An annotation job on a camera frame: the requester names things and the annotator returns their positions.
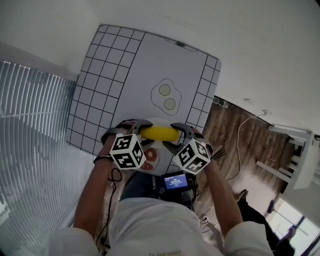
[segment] hand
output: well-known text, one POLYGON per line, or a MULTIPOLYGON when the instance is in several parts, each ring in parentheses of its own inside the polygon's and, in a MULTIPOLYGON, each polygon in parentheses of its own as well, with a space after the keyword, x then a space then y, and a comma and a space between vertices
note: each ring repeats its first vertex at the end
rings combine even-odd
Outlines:
POLYGON ((191 127, 191 129, 192 129, 192 131, 193 131, 194 133, 197 133, 197 134, 200 134, 200 135, 203 136, 203 134, 202 134, 200 131, 198 131, 198 129, 196 129, 195 127, 192 127, 192 126, 190 126, 190 127, 191 127))
POLYGON ((110 155, 110 150, 111 150, 112 145, 115 142, 115 139, 116 139, 116 135, 115 134, 110 134, 108 136, 108 138, 106 139, 102 149, 98 153, 98 157, 99 156, 110 155))
MULTIPOLYGON (((133 121, 126 121, 123 122, 122 124, 126 124, 126 125, 134 125, 135 122, 133 121)), ((128 132, 127 129, 123 129, 123 133, 126 134, 128 132)), ((108 138, 106 139, 103 148, 99 151, 98 156, 106 156, 106 155, 110 155, 110 150, 112 148, 112 145, 114 144, 116 139, 116 135, 115 134, 110 134, 108 136, 108 138)))

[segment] jeans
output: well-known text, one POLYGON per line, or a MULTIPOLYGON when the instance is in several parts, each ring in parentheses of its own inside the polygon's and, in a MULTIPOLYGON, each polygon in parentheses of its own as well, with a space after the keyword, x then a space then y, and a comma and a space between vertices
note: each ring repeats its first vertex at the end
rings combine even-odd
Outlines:
POLYGON ((293 256, 295 254, 295 250, 291 247, 290 243, 287 240, 283 240, 280 242, 279 238, 272 231, 265 217, 260 212, 249 206, 245 198, 239 200, 238 206, 244 222, 255 222, 264 225, 266 239, 273 252, 273 255, 293 256))
MULTIPOLYGON (((164 186, 163 178, 159 176, 154 176, 154 177, 155 177, 156 187, 157 188, 163 187, 164 186)), ((161 199, 167 202, 174 202, 184 206, 186 206, 186 202, 191 202, 191 197, 187 191, 179 193, 178 199, 176 196, 173 196, 174 195, 173 193, 172 194, 167 193, 162 196, 159 193, 159 189, 154 189, 153 175, 142 172, 142 171, 136 171, 131 175, 131 177, 126 182, 123 192, 120 196, 120 201, 127 198, 154 198, 154 199, 161 199)), ((192 204, 187 207, 193 212, 195 211, 192 204)))

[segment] black cable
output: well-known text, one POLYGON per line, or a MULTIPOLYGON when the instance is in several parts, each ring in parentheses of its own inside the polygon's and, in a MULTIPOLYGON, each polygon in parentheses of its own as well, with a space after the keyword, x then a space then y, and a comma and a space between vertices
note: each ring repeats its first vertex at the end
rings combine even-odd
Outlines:
POLYGON ((200 195, 200 192, 198 190, 198 185, 197 185, 197 177, 193 175, 190 181, 192 183, 192 193, 193 193, 191 203, 194 204, 197 196, 200 195))
POLYGON ((198 188, 196 188, 196 192, 197 192, 196 196, 197 196, 197 197, 200 196, 201 191, 200 191, 198 188))
POLYGON ((206 231, 201 231, 201 233, 207 233, 207 232, 209 232, 210 230, 211 230, 211 228, 209 227, 208 230, 206 230, 206 231))
MULTIPOLYGON (((113 183, 113 191, 112 191, 112 194, 110 196, 110 200, 109 200, 109 207, 108 207, 108 218, 106 220, 106 223, 105 225, 103 226, 103 229, 101 230, 100 234, 98 235, 96 241, 95 241, 95 245, 98 247, 98 240, 101 236, 101 234, 103 233, 103 231, 105 230, 105 228, 107 227, 108 223, 109 223, 109 219, 110 219, 110 211, 111 211, 111 204, 112 204, 112 197, 114 196, 114 193, 116 192, 117 190, 117 185, 116 185, 116 182, 120 182, 122 181, 122 174, 121 172, 119 171, 118 168, 113 168, 112 171, 111 171, 111 179, 108 178, 108 181, 112 182, 113 183), (114 170, 117 170, 118 173, 120 174, 120 179, 114 179, 114 170)), ((103 242, 101 244, 103 244, 103 249, 105 248, 105 242, 107 240, 107 236, 108 236, 108 230, 106 231, 106 234, 105 234, 105 238, 103 240, 103 242)))
POLYGON ((216 160, 216 159, 224 156, 225 154, 226 154, 226 151, 224 149, 220 149, 213 156, 211 156, 210 159, 216 160))
POLYGON ((203 227, 201 228, 201 230, 204 230, 206 227, 207 227, 208 223, 203 227))
POLYGON ((209 222, 209 220, 204 219, 204 220, 200 221, 200 225, 207 224, 208 222, 209 222))

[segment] small screen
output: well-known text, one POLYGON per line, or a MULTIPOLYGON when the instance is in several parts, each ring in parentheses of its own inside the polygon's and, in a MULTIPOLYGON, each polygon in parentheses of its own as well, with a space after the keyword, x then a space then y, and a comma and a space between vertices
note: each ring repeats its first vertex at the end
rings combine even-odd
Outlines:
POLYGON ((164 182, 167 190, 184 188, 188 186, 185 174, 164 178, 164 182))

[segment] metal grate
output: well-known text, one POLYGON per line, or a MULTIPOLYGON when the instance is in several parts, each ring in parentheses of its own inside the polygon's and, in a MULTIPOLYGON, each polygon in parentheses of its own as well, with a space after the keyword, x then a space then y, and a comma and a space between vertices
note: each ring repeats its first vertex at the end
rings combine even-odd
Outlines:
POLYGON ((92 155, 65 142, 74 81, 0 60, 0 250, 46 255, 77 205, 92 155))

